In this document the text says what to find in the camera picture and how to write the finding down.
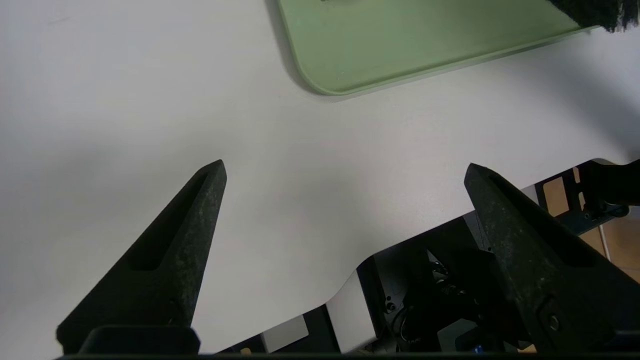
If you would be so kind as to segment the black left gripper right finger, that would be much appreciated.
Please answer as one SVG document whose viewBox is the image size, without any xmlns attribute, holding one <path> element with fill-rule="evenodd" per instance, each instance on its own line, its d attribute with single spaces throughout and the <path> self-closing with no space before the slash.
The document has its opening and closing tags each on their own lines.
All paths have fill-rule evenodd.
<svg viewBox="0 0 640 360">
<path fill-rule="evenodd" d="M 538 353 L 638 353 L 638 282 L 495 171 L 464 186 Z"/>
</svg>

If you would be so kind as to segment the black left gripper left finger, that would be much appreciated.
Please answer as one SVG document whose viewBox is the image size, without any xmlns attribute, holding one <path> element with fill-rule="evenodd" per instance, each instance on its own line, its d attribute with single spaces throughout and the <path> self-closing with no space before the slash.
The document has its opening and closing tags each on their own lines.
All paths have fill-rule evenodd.
<svg viewBox="0 0 640 360">
<path fill-rule="evenodd" d="M 64 354 L 198 354 L 195 308 L 226 189 L 201 167 L 55 331 Z"/>
</svg>

